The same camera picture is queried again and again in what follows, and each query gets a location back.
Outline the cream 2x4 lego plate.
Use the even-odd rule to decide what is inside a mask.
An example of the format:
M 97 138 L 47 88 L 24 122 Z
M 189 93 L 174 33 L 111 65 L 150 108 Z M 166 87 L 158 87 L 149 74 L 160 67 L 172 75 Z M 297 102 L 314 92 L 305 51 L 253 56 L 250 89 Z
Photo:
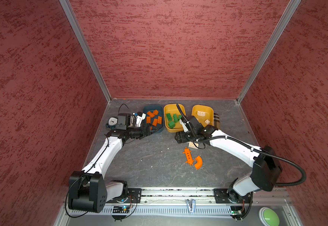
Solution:
M 188 146 L 189 146 L 189 148 L 198 149 L 198 146 L 193 142 L 189 142 Z

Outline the white 2x4 lego brick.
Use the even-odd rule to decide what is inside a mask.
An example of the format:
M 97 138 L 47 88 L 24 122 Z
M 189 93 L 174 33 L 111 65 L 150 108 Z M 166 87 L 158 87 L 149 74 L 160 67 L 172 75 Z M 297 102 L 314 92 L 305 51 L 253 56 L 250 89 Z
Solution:
M 197 111 L 197 115 L 200 116 L 200 117 L 205 117 L 206 116 L 206 112 Z

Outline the orange 2x4 lego brick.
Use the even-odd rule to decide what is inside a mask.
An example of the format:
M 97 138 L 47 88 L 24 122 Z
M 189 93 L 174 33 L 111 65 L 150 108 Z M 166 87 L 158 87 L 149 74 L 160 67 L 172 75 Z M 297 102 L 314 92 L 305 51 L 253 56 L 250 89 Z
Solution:
M 155 115 L 152 113 L 152 112 L 147 112 L 147 115 L 149 116 L 149 117 L 151 117 L 151 118 L 153 118 L 153 117 L 155 117 Z

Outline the green long lego brick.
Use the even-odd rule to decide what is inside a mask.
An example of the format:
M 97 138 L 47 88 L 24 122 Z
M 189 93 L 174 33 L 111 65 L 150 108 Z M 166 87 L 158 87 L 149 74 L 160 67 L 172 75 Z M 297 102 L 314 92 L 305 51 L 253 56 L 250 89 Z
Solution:
M 177 123 L 179 120 L 178 120 L 178 116 L 177 114 L 173 114 L 173 122 L 174 123 Z

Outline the small green lego brick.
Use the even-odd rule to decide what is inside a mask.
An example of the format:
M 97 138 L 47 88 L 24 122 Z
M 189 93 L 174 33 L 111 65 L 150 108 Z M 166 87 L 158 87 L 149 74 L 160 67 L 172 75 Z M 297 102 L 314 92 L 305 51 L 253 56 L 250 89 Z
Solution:
M 168 127 L 170 128 L 170 129 L 173 129 L 174 127 L 175 127 L 175 122 L 174 121 L 170 121 L 169 123 L 168 123 Z

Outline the orange long lego beam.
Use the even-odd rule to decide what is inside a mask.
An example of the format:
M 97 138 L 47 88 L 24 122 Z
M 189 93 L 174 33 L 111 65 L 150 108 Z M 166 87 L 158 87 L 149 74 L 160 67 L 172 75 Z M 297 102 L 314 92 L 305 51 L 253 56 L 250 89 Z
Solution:
M 191 151 L 190 151 L 190 149 L 187 148 L 187 147 L 184 148 L 184 152 L 183 152 L 183 153 L 185 154 L 186 159 L 187 159 L 186 163 L 188 163 L 189 166 L 192 166 L 193 163 L 194 163 L 194 160 L 193 160 L 193 158 L 192 158 L 192 155 L 191 155 Z

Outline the green 2x4 lego brick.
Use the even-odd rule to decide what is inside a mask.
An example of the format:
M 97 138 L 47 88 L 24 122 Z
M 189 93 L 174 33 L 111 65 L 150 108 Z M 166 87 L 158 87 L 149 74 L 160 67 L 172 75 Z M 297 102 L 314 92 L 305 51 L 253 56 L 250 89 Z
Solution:
M 166 114 L 166 119 L 168 120 L 168 122 L 173 121 L 173 117 L 170 113 Z

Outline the orange curved lego piece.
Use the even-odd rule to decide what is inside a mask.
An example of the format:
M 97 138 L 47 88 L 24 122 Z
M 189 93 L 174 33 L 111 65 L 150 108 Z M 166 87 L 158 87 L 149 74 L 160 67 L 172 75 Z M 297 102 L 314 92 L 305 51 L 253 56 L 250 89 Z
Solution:
M 199 170 L 203 166 L 203 159 L 201 158 L 201 156 L 197 156 L 195 158 L 195 161 L 196 163 L 194 164 L 194 166 L 197 170 Z

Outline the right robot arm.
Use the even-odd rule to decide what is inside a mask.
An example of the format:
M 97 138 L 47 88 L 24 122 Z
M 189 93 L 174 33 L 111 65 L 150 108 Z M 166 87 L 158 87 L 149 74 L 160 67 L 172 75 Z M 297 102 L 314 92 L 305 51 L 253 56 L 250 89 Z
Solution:
M 219 148 L 251 167 L 252 172 L 250 174 L 234 180 L 229 186 L 227 194 L 232 202 L 238 202 L 239 199 L 252 192 L 260 190 L 270 192 L 275 186 L 297 186 L 307 179 L 306 172 L 302 167 L 277 156 L 269 146 L 258 147 L 247 144 L 212 125 L 203 126 L 194 116 L 182 117 L 180 123 L 184 130 L 175 135 L 179 144 L 197 142 L 205 146 Z M 294 182 L 278 182 L 277 180 L 282 173 L 281 162 L 298 169 L 301 174 L 300 179 Z

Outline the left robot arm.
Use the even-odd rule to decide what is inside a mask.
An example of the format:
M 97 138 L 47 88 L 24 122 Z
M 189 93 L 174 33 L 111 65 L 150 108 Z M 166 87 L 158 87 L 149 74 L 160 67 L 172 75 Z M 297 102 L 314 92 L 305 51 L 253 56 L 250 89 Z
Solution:
M 106 134 L 102 148 L 81 171 L 74 171 L 69 179 L 65 197 L 65 212 L 70 218 L 79 218 L 87 213 L 100 213 L 107 201 L 130 198 L 126 181 L 114 180 L 105 183 L 106 172 L 116 154 L 129 139 L 143 139 L 157 132 L 153 126 L 114 129 Z

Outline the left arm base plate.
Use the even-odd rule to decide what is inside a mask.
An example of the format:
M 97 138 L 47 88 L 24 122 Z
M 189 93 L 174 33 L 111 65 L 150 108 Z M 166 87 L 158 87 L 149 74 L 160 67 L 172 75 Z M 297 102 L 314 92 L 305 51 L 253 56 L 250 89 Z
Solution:
M 140 203 L 141 199 L 141 193 L 142 189 L 141 188 L 128 188 L 128 192 L 126 196 L 123 197 L 117 197 L 114 199 L 111 199 L 107 201 L 107 203 L 131 203 L 131 204 L 137 204 Z

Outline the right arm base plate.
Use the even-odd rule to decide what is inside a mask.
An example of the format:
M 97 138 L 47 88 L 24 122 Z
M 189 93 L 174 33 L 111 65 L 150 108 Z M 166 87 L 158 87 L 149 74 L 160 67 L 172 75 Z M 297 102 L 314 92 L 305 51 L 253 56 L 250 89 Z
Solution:
M 251 200 L 251 193 L 239 196 L 228 192 L 226 188 L 213 189 L 213 195 L 217 204 L 242 204 L 243 202 L 249 204 Z

